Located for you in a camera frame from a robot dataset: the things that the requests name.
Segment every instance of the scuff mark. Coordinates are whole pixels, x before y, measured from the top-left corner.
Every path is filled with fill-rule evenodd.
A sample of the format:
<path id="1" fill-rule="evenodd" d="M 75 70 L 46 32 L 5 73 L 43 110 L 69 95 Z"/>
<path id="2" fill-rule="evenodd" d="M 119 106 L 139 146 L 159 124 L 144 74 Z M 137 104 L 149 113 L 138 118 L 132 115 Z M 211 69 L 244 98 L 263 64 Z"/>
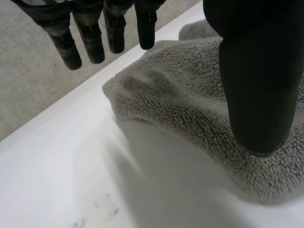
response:
<path id="1" fill-rule="evenodd" d="M 116 215 L 118 211 L 119 211 L 119 208 L 116 208 L 116 209 L 114 210 L 114 215 Z"/>
<path id="2" fill-rule="evenodd" d="M 110 194 L 105 194 L 105 195 L 99 197 L 99 198 L 95 201 L 94 206 L 95 206 L 96 208 L 101 207 L 109 198 L 110 198 Z"/>
<path id="3" fill-rule="evenodd" d="M 85 226 L 85 219 L 83 218 L 80 222 L 72 222 L 69 228 L 83 228 Z"/>

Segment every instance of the gray concrete floor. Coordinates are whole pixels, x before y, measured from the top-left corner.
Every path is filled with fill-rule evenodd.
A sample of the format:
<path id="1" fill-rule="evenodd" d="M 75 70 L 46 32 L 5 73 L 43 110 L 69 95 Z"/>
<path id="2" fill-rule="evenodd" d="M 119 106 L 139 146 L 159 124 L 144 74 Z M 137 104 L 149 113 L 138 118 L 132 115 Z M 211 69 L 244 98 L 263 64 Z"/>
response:
<path id="1" fill-rule="evenodd" d="M 158 10 L 156 30 L 200 0 L 167 0 Z M 104 18 L 99 24 L 106 60 L 90 63 L 78 30 L 71 31 L 83 61 L 77 71 L 68 70 L 53 43 L 32 19 L 9 0 L 0 0 L 0 141 L 86 81 L 120 55 L 109 50 Z M 135 10 L 125 16 L 125 52 L 139 43 Z"/>

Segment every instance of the white surface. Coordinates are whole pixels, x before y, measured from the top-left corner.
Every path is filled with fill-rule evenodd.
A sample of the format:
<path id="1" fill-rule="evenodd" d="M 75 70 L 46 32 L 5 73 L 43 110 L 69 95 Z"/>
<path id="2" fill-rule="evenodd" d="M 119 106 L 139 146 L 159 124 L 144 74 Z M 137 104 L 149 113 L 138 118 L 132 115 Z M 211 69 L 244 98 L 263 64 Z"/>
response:
<path id="1" fill-rule="evenodd" d="M 199 3 L 156 39 L 202 18 Z M 101 87 L 143 53 L 136 46 L 0 142 L 0 227 L 304 227 L 303 194 L 251 202 L 204 152 L 115 120 Z"/>

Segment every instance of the terry cloth towel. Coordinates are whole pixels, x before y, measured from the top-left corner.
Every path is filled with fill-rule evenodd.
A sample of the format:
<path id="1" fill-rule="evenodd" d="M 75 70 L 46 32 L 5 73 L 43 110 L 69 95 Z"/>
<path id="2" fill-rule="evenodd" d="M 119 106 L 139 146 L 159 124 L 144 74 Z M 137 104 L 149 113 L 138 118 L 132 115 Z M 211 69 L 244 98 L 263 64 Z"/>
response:
<path id="1" fill-rule="evenodd" d="M 269 158 L 240 148 L 219 75 L 222 38 L 206 20 L 160 41 L 103 90 L 116 116 L 149 122 L 206 151 L 248 196 L 278 202 L 304 189 L 304 81 L 287 142 Z"/>

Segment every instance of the black object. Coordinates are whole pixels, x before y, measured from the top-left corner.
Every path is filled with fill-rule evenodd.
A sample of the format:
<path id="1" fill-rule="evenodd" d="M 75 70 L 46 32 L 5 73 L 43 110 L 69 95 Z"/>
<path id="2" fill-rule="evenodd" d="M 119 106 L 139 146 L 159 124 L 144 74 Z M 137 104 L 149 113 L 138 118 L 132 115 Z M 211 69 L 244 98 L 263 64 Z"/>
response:
<path id="1" fill-rule="evenodd" d="M 124 51 L 125 13 L 135 2 L 139 41 L 150 49 L 155 40 L 156 11 L 165 0 L 11 0 L 27 13 L 50 36 L 65 65 L 79 69 L 82 65 L 75 41 L 70 32 L 70 13 L 78 27 L 90 61 L 102 63 L 105 51 L 98 25 L 104 12 L 110 50 Z"/>
<path id="2" fill-rule="evenodd" d="M 73 2 L 73 17 L 90 61 L 94 64 L 105 60 L 98 19 L 104 0 L 79 0 Z"/>
<path id="3" fill-rule="evenodd" d="M 135 0 L 139 43 L 144 50 L 154 46 L 156 11 L 166 0 Z"/>
<path id="4" fill-rule="evenodd" d="M 204 0 L 237 142 L 267 157 L 289 135 L 304 62 L 304 1 Z"/>
<path id="5" fill-rule="evenodd" d="M 124 51 L 124 15 L 133 5 L 133 0 L 105 0 L 104 21 L 109 47 L 112 53 Z"/>

